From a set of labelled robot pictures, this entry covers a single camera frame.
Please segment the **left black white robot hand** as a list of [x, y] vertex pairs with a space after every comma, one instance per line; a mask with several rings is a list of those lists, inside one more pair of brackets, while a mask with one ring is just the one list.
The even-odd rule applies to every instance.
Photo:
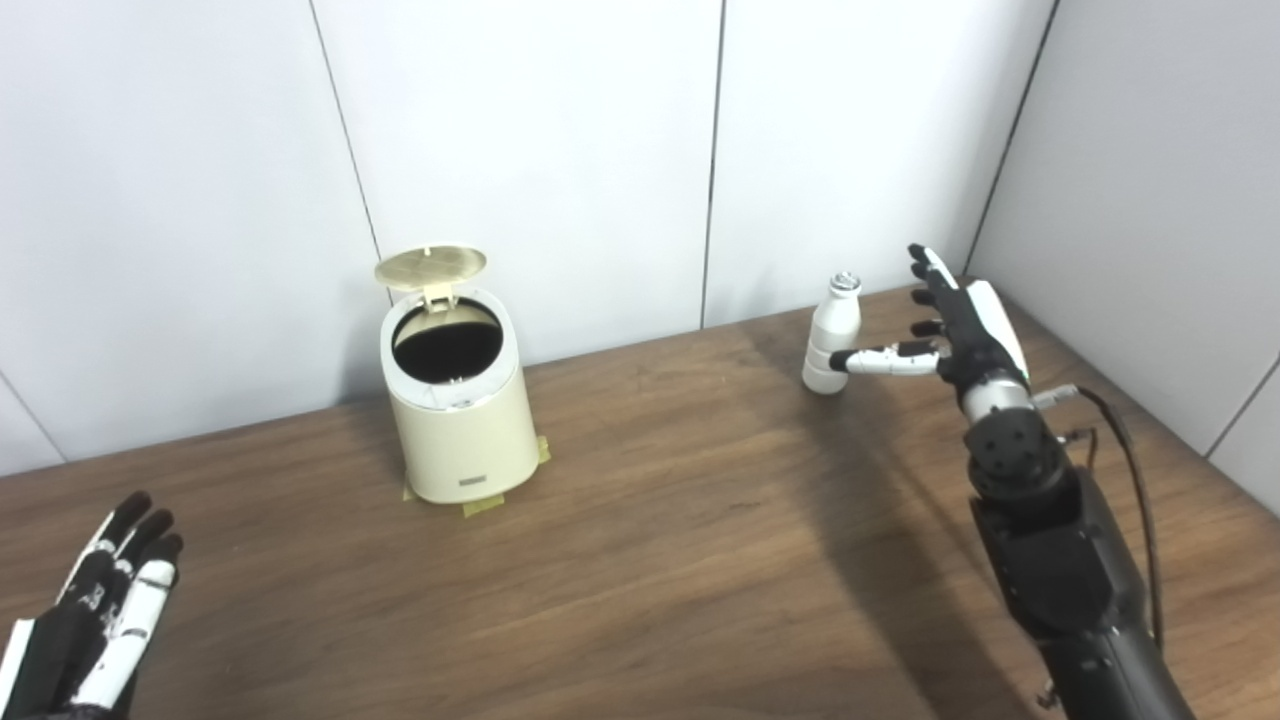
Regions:
[[179, 583], [175, 516], [136, 491], [72, 564], [54, 601], [14, 621], [3, 656], [3, 717], [127, 719]]

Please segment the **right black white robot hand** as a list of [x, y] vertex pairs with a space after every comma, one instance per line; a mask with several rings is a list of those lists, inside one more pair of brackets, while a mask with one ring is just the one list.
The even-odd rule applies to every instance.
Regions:
[[911, 273], [924, 283], [913, 302], [932, 307], [934, 320], [911, 325], [913, 338], [829, 354], [832, 372], [877, 375], [937, 375], [964, 398], [987, 380], [1030, 387], [1025, 356], [1005, 306], [987, 281], [960, 284], [937, 252], [908, 246]]

